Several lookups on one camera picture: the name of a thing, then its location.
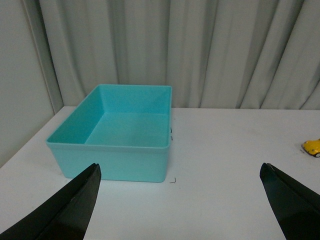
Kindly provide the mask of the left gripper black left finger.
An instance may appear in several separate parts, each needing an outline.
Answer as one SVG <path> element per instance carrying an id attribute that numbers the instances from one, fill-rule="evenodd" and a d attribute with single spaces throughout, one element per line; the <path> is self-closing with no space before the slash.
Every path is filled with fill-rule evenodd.
<path id="1" fill-rule="evenodd" d="M 101 169 L 91 164 L 42 205 L 0 234 L 2 240 L 82 240 L 101 182 Z"/>

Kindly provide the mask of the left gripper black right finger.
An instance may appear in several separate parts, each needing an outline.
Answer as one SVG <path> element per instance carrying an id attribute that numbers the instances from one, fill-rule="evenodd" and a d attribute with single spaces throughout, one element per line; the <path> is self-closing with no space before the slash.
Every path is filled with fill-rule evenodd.
<path id="1" fill-rule="evenodd" d="M 271 209 L 287 240 L 320 238 L 320 195 L 270 163 L 259 177 Z"/>

